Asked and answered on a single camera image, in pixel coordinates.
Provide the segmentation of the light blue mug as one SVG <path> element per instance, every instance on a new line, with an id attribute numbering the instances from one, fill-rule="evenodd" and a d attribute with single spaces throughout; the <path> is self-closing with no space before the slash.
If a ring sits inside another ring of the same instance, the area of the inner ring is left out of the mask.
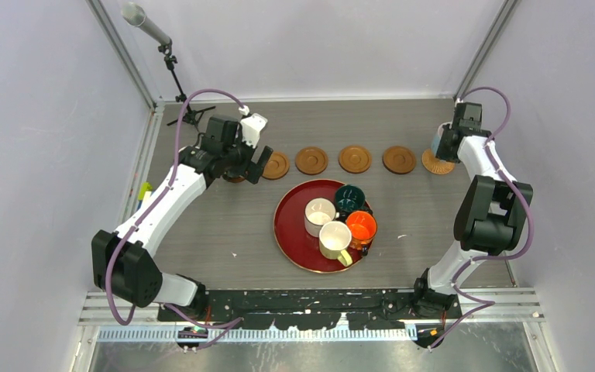
<path id="1" fill-rule="evenodd" d="M 430 146 L 430 151 L 432 152 L 432 154 L 434 156 L 436 156 L 436 154 L 437 154 L 437 151 L 438 151 L 439 144 L 440 144 L 440 141 L 441 141 L 441 137 L 442 137 L 444 126 L 445 126 L 445 123 L 439 125 L 438 128 L 437 128 L 437 130 L 436 130 L 436 132 L 435 132 L 435 135 L 432 138 L 431 146 Z"/>

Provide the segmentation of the dark green mug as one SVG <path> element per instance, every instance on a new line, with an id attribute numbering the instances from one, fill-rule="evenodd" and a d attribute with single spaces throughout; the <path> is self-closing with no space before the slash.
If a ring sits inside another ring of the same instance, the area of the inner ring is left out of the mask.
<path id="1" fill-rule="evenodd" d="M 366 196 L 357 186 L 345 184 L 336 190 L 334 205 L 341 216 L 347 216 L 365 208 Z"/>

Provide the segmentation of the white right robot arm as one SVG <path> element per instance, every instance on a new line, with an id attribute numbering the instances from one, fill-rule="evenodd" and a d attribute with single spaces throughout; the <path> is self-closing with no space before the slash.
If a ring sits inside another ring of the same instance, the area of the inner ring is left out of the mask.
<path id="1" fill-rule="evenodd" d="M 532 186 L 504 169 L 491 131 L 481 125 L 480 104 L 456 104 L 452 121 L 438 127 L 422 157 L 432 171 L 463 164 L 471 180 L 453 224 L 453 244 L 414 283 L 411 307 L 422 318 L 447 312 L 456 300 L 455 289 L 475 266 L 515 249 L 526 223 L 523 205 L 531 202 Z"/>

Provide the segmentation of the pale yellow mug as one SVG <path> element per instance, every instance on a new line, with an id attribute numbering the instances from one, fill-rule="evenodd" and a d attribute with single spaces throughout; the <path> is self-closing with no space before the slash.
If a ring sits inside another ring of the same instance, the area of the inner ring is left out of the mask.
<path id="1" fill-rule="evenodd" d="M 318 234 L 318 242 L 323 257 L 337 260 L 344 267 L 353 264 L 353 259 L 348 252 L 352 242 L 352 233 L 345 223 L 331 221 L 324 224 Z"/>

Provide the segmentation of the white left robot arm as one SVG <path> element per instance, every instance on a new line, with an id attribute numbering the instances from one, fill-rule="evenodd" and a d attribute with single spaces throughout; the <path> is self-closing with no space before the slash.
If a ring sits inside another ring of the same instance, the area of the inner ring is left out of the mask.
<path id="1" fill-rule="evenodd" d="M 153 257 L 178 217 L 214 180 L 243 177 L 258 182 L 273 152 L 266 146 L 258 161 L 252 160 L 266 125 L 267 119 L 257 113 L 240 120 L 212 116 L 201 142 L 179 150 L 177 165 L 143 206 L 113 232 L 95 234 L 95 284 L 137 307 L 170 303 L 187 320 L 199 320 L 207 308 L 203 285 L 161 272 Z"/>

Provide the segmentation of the white ribbed mug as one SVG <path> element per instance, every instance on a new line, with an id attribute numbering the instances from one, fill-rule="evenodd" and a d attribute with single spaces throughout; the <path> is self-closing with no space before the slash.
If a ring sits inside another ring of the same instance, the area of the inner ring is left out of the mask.
<path id="1" fill-rule="evenodd" d="M 304 208 L 304 227 L 310 236 L 318 238 L 324 224 L 339 217 L 335 205 L 326 198 L 314 198 Z"/>

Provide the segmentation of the orange mug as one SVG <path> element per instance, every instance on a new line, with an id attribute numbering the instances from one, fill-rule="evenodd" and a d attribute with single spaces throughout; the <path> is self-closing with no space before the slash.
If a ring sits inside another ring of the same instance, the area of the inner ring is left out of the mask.
<path id="1" fill-rule="evenodd" d="M 352 234 L 350 246 L 361 250 L 372 243 L 377 234 L 377 221 L 369 212 L 355 211 L 346 220 L 346 226 Z"/>

